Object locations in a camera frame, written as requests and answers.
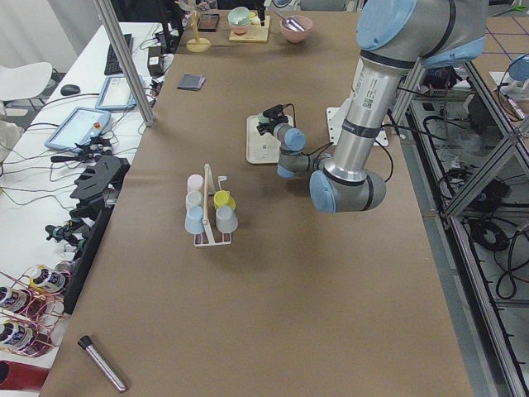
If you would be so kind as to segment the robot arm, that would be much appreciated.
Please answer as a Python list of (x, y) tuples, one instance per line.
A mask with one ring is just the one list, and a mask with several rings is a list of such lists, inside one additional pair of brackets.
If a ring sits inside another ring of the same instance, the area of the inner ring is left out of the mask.
[(376, 208), (384, 179), (365, 168), (402, 75), (421, 60), (428, 69), (460, 65), (484, 50), (487, 1), (369, 1), (356, 27), (360, 58), (350, 104), (333, 154), (304, 155), (306, 137), (283, 106), (258, 116), (259, 134), (280, 142), (278, 173), (311, 172), (310, 195), (324, 213)]

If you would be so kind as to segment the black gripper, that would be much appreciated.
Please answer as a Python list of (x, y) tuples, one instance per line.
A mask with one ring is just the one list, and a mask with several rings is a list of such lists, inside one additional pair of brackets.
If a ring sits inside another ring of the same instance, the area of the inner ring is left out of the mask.
[(278, 120), (269, 120), (268, 124), (261, 124), (257, 122), (257, 132), (263, 136), (265, 133), (274, 134), (274, 128), (278, 124)]

